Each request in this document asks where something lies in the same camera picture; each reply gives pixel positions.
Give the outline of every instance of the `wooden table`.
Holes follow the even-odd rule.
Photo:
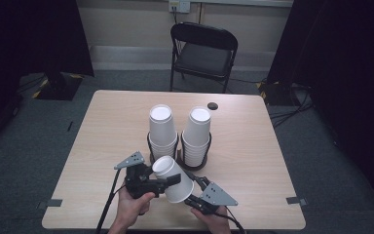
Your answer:
[[[209,102],[218,104],[211,111],[212,143],[206,166],[195,175],[207,176],[239,202],[230,208],[244,229],[303,229],[306,223],[300,205],[286,201],[296,194],[261,97],[125,91],[93,95],[52,197],[62,204],[47,208],[43,226],[95,229],[116,173],[114,166],[135,151],[150,164],[146,137],[151,107],[168,105],[181,134],[191,108]],[[124,176],[122,170],[117,186]],[[201,194],[197,184],[193,194]],[[117,202],[115,198],[103,228],[113,222]],[[140,216],[132,228],[206,229],[190,207],[171,204],[164,194],[152,200],[150,212]]]

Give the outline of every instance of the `black folding chair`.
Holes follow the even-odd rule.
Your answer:
[[[224,81],[226,93],[234,65],[238,40],[229,31],[193,22],[181,22],[171,28],[172,61],[169,90],[172,91],[174,71]]]

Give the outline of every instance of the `wall outlet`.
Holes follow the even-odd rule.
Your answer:
[[[190,2],[189,1],[168,1],[168,11],[178,13],[190,13]]]

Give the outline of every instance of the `gray carpet floor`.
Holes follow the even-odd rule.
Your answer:
[[[40,76],[23,77],[21,83]],[[230,81],[230,93],[258,95],[254,82],[266,76],[267,72],[234,71],[232,79],[241,81]],[[178,77],[175,87],[198,93],[222,89],[212,81],[187,78]],[[94,233],[46,230],[41,225],[45,211],[37,209],[41,201],[51,199],[93,93],[101,89],[164,92],[168,86],[168,70],[96,71],[95,77],[83,80],[71,101],[34,99],[38,86],[22,91],[18,115],[0,134],[0,233]],[[295,109],[268,106],[269,113]],[[309,205],[302,208],[305,229],[275,232],[374,233],[374,191],[349,157],[334,146],[318,112],[311,108],[294,115],[276,128],[276,134],[296,193]]]

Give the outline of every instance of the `chair backrest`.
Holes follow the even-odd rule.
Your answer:
[[[194,22],[181,22],[171,28],[174,47],[176,41],[182,41],[212,48],[236,51],[238,40],[229,31]]]

